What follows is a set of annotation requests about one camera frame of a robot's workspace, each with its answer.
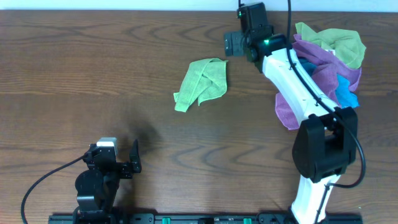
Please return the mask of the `light green cloth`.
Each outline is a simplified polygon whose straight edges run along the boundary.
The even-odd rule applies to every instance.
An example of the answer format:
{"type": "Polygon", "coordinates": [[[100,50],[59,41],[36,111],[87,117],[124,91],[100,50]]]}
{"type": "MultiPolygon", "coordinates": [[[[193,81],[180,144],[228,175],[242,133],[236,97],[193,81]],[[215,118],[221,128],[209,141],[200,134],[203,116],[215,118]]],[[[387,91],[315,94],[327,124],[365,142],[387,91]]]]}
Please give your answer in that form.
{"type": "Polygon", "coordinates": [[[227,63],[219,58],[190,63],[179,91],[174,93],[175,111],[185,113],[195,101],[200,105],[223,96],[228,89],[227,63]]]}

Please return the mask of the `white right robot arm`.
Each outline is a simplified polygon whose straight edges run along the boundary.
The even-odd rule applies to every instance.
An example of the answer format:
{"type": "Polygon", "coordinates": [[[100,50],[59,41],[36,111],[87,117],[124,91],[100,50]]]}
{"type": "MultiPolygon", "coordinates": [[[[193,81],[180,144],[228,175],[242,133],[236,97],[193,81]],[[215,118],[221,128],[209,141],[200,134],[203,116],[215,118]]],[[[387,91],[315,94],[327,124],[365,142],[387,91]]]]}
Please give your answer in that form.
{"type": "Polygon", "coordinates": [[[358,117],[341,109],[302,67],[289,36],[275,34],[264,3],[238,4],[239,32],[224,35],[227,56],[243,56],[279,90],[299,124],[292,157],[300,173],[297,196],[283,218],[271,223],[362,223],[359,215],[327,214],[331,190],[359,149],[358,117]]]}

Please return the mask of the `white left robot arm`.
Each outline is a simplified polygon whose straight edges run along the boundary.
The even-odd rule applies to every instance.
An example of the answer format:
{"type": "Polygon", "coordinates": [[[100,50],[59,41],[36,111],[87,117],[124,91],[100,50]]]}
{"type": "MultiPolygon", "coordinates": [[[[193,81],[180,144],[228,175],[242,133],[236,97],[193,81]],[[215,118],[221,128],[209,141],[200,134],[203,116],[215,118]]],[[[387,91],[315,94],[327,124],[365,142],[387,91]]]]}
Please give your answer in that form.
{"type": "Polygon", "coordinates": [[[142,171],[138,140],[132,144],[128,162],[118,162],[116,138],[101,138],[83,156],[88,170],[75,181],[78,208],[73,223],[127,223],[127,215],[113,207],[120,180],[142,171]]]}

